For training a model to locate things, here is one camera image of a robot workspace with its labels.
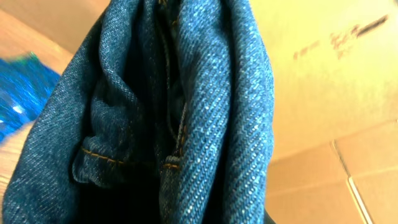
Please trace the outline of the blue green sequin cloth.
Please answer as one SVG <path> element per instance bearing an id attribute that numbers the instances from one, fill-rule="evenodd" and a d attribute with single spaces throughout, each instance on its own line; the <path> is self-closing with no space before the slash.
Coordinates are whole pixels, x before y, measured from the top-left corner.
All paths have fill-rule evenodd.
<path id="1" fill-rule="evenodd" d="M 1 59 L 1 140 L 37 119 L 60 75 L 33 54 Z"/>

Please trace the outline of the blue denim jeans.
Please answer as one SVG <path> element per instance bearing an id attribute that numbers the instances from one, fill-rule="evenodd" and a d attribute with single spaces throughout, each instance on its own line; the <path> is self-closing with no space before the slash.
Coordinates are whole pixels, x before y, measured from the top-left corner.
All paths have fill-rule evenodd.
<path id="1" fill-rule="evenodd" d="M 4 223 L 271 223 L 274 77 L 248 0 L 111 1 L 24 143 Z"/>

